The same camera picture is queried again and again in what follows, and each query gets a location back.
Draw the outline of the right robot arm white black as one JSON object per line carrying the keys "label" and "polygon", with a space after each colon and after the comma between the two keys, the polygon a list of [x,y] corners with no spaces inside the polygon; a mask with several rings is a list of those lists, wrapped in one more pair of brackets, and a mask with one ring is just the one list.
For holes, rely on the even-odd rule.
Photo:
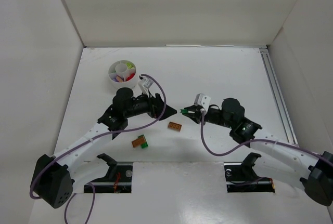
{"label": "right robot arm white black", "polygon": [[253,149],[237,168],[232,178],[238,186],[251,184],[261,178],[271,178],[303,190],[320,205],[332,204],[332,154],[317,154],[282,142],[265,131],[261,125],[245,117],[245,109],[237,99],[224,99],[220,108],[210,104],[210,97],[198,94],[194,105],[181,113],[204,127],[206,123],[229,128],[237,146],[224,153],[227,156],[241,147]]}

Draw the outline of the small red lego piece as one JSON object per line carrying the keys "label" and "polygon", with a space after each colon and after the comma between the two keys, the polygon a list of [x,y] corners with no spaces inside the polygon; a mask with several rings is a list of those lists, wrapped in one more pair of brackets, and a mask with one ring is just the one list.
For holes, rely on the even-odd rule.
{"label": "small red lego piece", "polygon": [[126,81],[131,80],[134,76],[135,76],[135,73],[132,73],[132,74],[126,79]]}

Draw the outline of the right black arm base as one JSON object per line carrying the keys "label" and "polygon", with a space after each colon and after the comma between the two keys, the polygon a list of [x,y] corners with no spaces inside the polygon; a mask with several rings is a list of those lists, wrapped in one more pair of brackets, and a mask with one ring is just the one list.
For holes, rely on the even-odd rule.
{"label": "right black arm base", "polygon": [[242,162],[224,163],[228,193],[275,193],[272,179],[259,177],[253,170],[260,157],[260,154],[250,153]]}

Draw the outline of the orange lego brick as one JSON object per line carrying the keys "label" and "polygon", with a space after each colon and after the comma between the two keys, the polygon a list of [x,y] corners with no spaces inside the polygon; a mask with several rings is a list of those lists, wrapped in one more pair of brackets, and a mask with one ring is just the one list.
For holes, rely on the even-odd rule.
{"label": "orange lego brick", "polygon": [[133,146],[134,148],[136,148],[136,147],[138,147],[138,146],[143,145],[145,142],[146,142],[145,137],[144,137],[144,136],[140,136],[140,137],[138,137],[137,139],[135,139],[135,140],[132,141],[132,146]]}
{"label": "orange lego brick", "polygon": [[169,122],[168,129],[180,132],[182,129],[182,125],[175,122]]}

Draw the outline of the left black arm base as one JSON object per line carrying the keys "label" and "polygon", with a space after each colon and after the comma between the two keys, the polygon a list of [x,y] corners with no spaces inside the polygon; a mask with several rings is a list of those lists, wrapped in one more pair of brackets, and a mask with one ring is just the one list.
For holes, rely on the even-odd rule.
{"label": "left black arm base", "polygon": [[102,177],[91,181],[96,193],[131,193],[133,162],[117,162],[107,154],[97,156],[99,161],[104,161],[108,165]]}

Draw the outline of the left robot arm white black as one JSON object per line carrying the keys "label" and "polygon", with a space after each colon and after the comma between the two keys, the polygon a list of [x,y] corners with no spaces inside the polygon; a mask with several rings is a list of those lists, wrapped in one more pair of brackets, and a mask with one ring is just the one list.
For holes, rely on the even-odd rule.
{"label": "left robot arm white black", "polygon": [[66,149],[36,162],[30,197],[43,199],[52,208],[59,208],[76,189],[97,178],[111,179],[116,174],[117,162],[101,148],[119,134],[129,132],[130,117],[147,114],[154,122],[163,121],[177,113],[166,104],[165,93],[142,93],[135,97],[130,88],[120,88],[111,106],[97,123],[79,140]]}

